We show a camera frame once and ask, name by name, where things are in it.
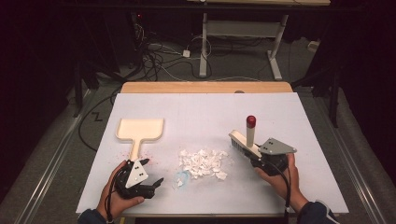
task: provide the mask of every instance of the white desk frame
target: white desk frame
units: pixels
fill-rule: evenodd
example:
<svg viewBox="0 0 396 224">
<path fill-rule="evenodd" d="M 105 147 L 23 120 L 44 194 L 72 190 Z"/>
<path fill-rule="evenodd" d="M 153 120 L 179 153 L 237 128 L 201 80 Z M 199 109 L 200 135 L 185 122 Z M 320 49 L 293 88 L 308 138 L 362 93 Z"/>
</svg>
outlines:
<svg viewBox="0 0 396 224">
<path fill-rule="evenodd" d="M 237 3 L 234 0 L 213 0 L 210 2 L 216 3 Z M 308 6 L 327 6 L 330 1 L 243 1 L 244 3 L 251 4 L 280 4 L 280 5 L 308 5 Z M 250 21 L 209 21 L 207 13 L 204 13 L 203 18 L 203 31 L 202 31 L 202 53 L 200 61 L 200 77 L 206 77 L 207 70 L 207 47 L 206 39 L 208 35 L 232 35 L 232 36 L 252 36 L 252 37 L 274 37 L 275 42 L 272 50 L 267 51 L 269 64 L 276 81 L 282 80 L 279 66 L 276 62 L 276 53 L 279 49 L 280 41 L 282 40 L 285 31 L 286 22 L 289 15 L 283 15 L 281 22 L 250 22 Z M 250 27 L 251 29 L 241 29 L 242 27 Z"/>
</svg>

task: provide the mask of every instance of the sleeve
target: sleeve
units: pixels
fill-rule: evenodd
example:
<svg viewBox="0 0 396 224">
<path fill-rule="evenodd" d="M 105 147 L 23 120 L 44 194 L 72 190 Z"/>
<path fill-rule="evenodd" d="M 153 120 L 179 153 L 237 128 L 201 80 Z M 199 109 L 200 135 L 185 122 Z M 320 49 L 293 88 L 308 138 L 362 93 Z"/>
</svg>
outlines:
<svg viewBox="0 0 396 224">
<path fill-rule="evenodd" d="M 106 224 L 106 220 L 96 209 L 87 209 L 79 215 L 78 224 Z"/>
<path fill-rule="evenodd" d="M 332 210 L 321 201 L 304 205 L 297 218 L 298 224 L 339 224 Z"/>
</svg>

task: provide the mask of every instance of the black cable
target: black cable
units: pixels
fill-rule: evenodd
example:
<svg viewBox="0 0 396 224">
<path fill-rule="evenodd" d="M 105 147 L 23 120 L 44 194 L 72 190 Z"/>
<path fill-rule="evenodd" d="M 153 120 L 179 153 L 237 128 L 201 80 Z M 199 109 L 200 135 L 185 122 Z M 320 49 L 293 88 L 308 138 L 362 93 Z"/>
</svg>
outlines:
<svg viewBox="0 0 396 224">
<path fill-rule="evenodd" d="M 107 214 L 107 223 L 114 223 L 114 219 L 113 219 L 113 215 L 111 214 L 111 194 L 113 192 L 115 192 L 115 190 L 113 190 L 114 188 L 114 184 L 116 183 L 116 179 L 119 176 L 119 174 L 123 172 L 123 169 L 119 169 L 113 176 L 113 179 L 111 180 L 111 184 L 109 186 L 108 189 L 108 194 L 105 198 L 105 210 L 106 210 L 106 214 Z"/>
<path fill-rule="evenodd" d="M 130 78 L 133 77 L 134 75 L 138 74 L 140 71 L 143 69 L 143 62 L 140 62 L 138 65 L 135 66 L 135 69 L 130 72 L 128 75 L 125 76 L 125 78 Z"/>
<path fill-rule="evenodd" d="M 156 64 L 163 64 L 163 56 L 159 53 L 156 52 L 151 52 L 150 50 L 148 51 L 149 54 L 153 54 L 155 57 L 155 61 L 157 62 Z"/>
<path fill-rule="evenodd" d="M 286 199 L 285 199 L 285 213 L 284 213 L 283 217 L 285 218 L 286 224 L 288 224 L 289 223 L 289 209 L 290 209 L 290 195 L 291 195 L 291 189 L 290 189 L 291 175 L 290 175 L 289 165 L 287 168 L 289 171 L 289 181 L 288 181 L 288 179 L 283 174 L 283 172 L 281 172 L 273 163 L 271 163 L 270 161 L 264 161 L 264 162 L 265 162 L 265 164 L 271 165 L 282 176 L 283 180 L 285 181 L 287 195 L 286 195 Z"/>
<path fill-rule="evenodd" d="M 297 3 L 297 5 L 302 6 L 303 4 L 301 4 L 300 2 L 297 2 L 296 0 L 293 0 L 293 2 Z"/>
<path fill-rule="evenodd" d="M 148 61 L 148 60 L 145 60 L 144 61 L 144 65 L 143 65 L 143 76 L 142 77 L 140 77 L 140 78 L 137 78 L 137 79 L 135 79 L 134 81 L 139 81 L 139 80 L 143 80 L 143 79 L 145 79 L 146 81 L 149 81 L 149 79 L 148 79 L 148 73 L 149 73 L 149 71 L 151 70 L 151 69 L 149 69 L 148 71 L 146 70 L 146 68 L 149 68 L 148 66 L 146 66 L 146 61 Z"/>
<path fill-rule="evenodd" d="M 163 54 L 180 55 L 180 53 L 178 53 L 178 52 L 166 52 L 166 51 L 160 51 L 160 50 L 154 50 L 154 51 L 163 53 Z"/>
<path fill-rule="evenodd" d="M 172 41 L 173 43 L 175 43 L 175 44 L 177 44 L 177 45 L 179 45 L 179 46 L 181 46 L 183 48 L 186 46 L 186 41 L 183 40 L 183 39 L 178 39 L 177 37 L 173 37 L 173 36 L 166 35 L 166 34 L 159 33 L 159 32 L 155 32 L 155 33 L 151 32 L 151 33 L 156 35 L 156 36 L 158 36 L 158 38 L 168 39 L 168 40 Z"/>
<path fill-rule="evenodd" d="M 111 105 L 114 105 L 113 97 L 117 96 L 117 92 L 120 91 L 121 88 L 122 88 L 122 86 L 119 86 L 113 92 L 111 92 L 111 95 L 110 95 L 110 103 L 111 103 Z"/>
<path fill-rule="evenodd" d="M 190 62 L 178 62 L 178 63 L 173 63 L 173 64 L 171 64 L 171 65 L 165 67 L 164 69 L 168 69 L 168 68 L 173 67 L 173 66 L 175 66 L 175 65 L 177 65 L 177 64 L 179 64 L 179 63 L 187 63 L 187 64 L 189 64 L 190 67 L 191 67 L 191 74 L 192 74 L 193 77 L 195 77 L 194 68 L 193 68 L 192 63 L 190 63 Z"/>
<path fill-rule="evenodd" d="M 172 62 L 175 62 L 175 61 L 178 61 L 178 60 L 182 60 L 182 59 L 185 59 L 185 57 L 179 57 L 179 58 L 173 59 L 171 61 L 163 62 L 163 63 L 172 63 Z"/>
<path fill-rule="evenodd" d="M 144 65 L 143 65 L 144 76 L 140 78 L 140 79 L 144 78 L 146 81 L 149 81 L 148 75 L 149 75 L 149 72 L 152 70 L 152 66 L 148 65 L 148 63 L 152 63 L 152 61 L 150 59 L 148 59 L 148 57 L 149 56 L 147 54 L 145 54 L 145 60 L 144 60 Z"/>
<path fill-rule="evenodd" d="M 220 40 L 220 41 L 227 42 L 230 45 L 230 47 L 229 47 L 230 49 L 229 49 L 228 52 L 223 53 L 223 54 L 216 54 L 214 52 L 215 47 L 224 47 L 224 48 L 226 48 L 227 46 L 216 45 L 216 44 L 213 43 L 213 40 L 211 40 L 210 42 L 211 42 L 211 46 L 212 46 L 212 49 L 213 49 L 211 54 L 213 56 L 217 56 L 217 57 L 224 57 L 224 56 L 227 56 L 229 54 L 232 54 L 235 49 L 244 49 L 244 48 L 247 48 L 247 47 L 257 47 L 264 40 L 263 37 L 258 37 L 258 38 L 254 38 L 251 43 L 246 44 L 246 43 L 243 43 L 243 42 L 244 41 L 251 41 L 251 39 L 236 40 L 236 39 L 231 39 L 230 37 L 226 37 L 226 38 L 220 38 L 220 37 L 217 37 L 217 36 L 210 36 L 210 37 L 214 38 L 214 39 L 217 39 L 217 40 Z"/>
<path fill-rule="evenodd" d="M 156 60 L 151 54 L 149 54 L 149 53 L 147 53 L 146 54 L 146 56 L 148 57 L 148 59 L 146 60 L 146 62 L 151 62 L 151 67 L 149 67 L 149 66 L 146 66 L 146 62 L 145 62 L 145 67 L 146 68 L 149 68 L 149 70 L 148 71 L 146 71 L 145 70 L 145 78 L 146 78 L 146 80 L 147 81 L 151 81 L 151 77 L 155 77 L 155 79 L 154 79 L 154 81 L 157 81 L 158 80 L 158 72 L 159 71 L 157 71 L 157 66 L 159 66 L 159 67 L 161 67 L 161 65 L 160 65 L 160 63 L 161 63 L 161 61 L 159 61 L 159 60 Z M 151 76 L 149 76 L 149 72 L 150 71 L 152 71 L 152 70 L 154 70 L 154 74 L 153 75 L 151 75 Z"/>
<path fill-rule="evenodd" d="M 172 52 L 161 52 L 160 50 L 163 49 L 163 43 L 162 43 L 162 42 L 158 42 L 158 43 L 159 43 L 158 45 L 160 45 L 160 47 L 159 47 L 158 49 L 149 49 L 149 48 L 148 48 L 148 50 L 154 51 L 154 52 L 170 53 L 170 54 L 172 54 Z"/>
<path fill-rule="evenodd" d="M 156 77 L 156 74 L 155 73 L 153 73 L 153 74 L 149 74 L 152 70 L 154 70 L 154 67 L 151 67 L 146 73 L 145 73 L 145 75 L 142 77 L 142 79 L 144 78 L 146 81 L 152 81 L 151 80 L 151 78 L 152 77 Z"/>
<path fill-rule="evenodd" d="M 272 61 L 273 59 L 268 59 L 268 60 L 269 60 L 269 62 L 266 63 L 259 71 L 257 71 L 257 77 L 258 77 L 258 79 L 260 79 L 260 71 L 262 71 L 264 68 L 268 67 L 268 65 L 270 65 L 270 63 L 271 63 L 271 61 Z"/>
<path fill-rule="evenodd" d="M 99 101 L 99 103 L 97 103 L 92 109 L 90 109 L 90 111 L 87 112 L 87 114 L 82 118 L 81 123 L 78 125 L 78 137 L 79 137 L 79 139 L 81 140 L 81 142 L 82 142 L 86 147 L 88 147 L 89 149 L 91 149 L 91 150 L 93 150 L 93 151 L 95 151 L 95 152 L 97 152 L 98 149 L 92 147 L 90 144 L 88 144 L 88 143 L 84 140 L 84 138 L 82 137 L 82 134 L 81 134 L 81 127 L 82 127 L 82 124 L 84 123 L 84 120 L 91 114 L 91 112 L 92 112 L 97 106 L 99 106 L 100 104 L 102 104 L 104 101 L 106 101 L 106 100 L 108 100 L 108 99 L 111 99 L 112 97 L 114 97 L 113 94 L 110 95 L 110 96 L 107 96 L 105 99 L 102 99 L 101 101 Z"/>
</svg>

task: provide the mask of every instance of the paddle handle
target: paddle handle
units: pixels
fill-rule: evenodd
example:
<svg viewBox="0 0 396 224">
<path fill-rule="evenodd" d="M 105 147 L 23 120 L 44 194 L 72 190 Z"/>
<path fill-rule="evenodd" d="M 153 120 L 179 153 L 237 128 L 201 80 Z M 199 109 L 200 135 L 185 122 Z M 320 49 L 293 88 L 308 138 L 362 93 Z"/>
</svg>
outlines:
<svg viewBox="0 0 396 224">
<path fill-rule="evenodd" d="M 129 154 L 129 160 L 135 161 L 139 158 L 139 149 L 142 140 L 136 139 L 132 142 L 131 153 Z"/>
</svg>

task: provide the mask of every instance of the person's left hand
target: person's left hand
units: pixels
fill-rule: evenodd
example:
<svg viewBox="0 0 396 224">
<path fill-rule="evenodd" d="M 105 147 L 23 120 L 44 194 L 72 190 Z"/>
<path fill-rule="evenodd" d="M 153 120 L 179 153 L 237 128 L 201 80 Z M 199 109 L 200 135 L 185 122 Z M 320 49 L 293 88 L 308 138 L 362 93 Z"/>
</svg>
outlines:
<svg viewBox="0 0 396 224">
<path fill-rule="evenodd" d="M 102 215 L 102 217 L 105 218 L 107 221 L 111 221 L 107 219 L 107 213 L 106 213 L 106 197 L 108 195 L 108 191 L 110 189 L 111 181 L 113 180 L 114 175 L 116 172 L 126 164 L 126 161 L 123 161 L 120 163 L 120 165 L 111 173 L 110 178 L 107 181 L 107 184 L 102 190 L 102 195 L 99 201 L 98 206 L 96 207 L 96 210 Z M 111 195 L 111 202 L 110 202 L 110 209 L 111 209 L 111 215 L 113 218 L 117 218 L 120 216 L 120 214 L 127 208 L 136 206 L 140 203 L 145 201 L 145 198 L 143 197 L 134 197 L 132 199 L 123 199 L 117 192 L 113 192 Z"/>
</svg>

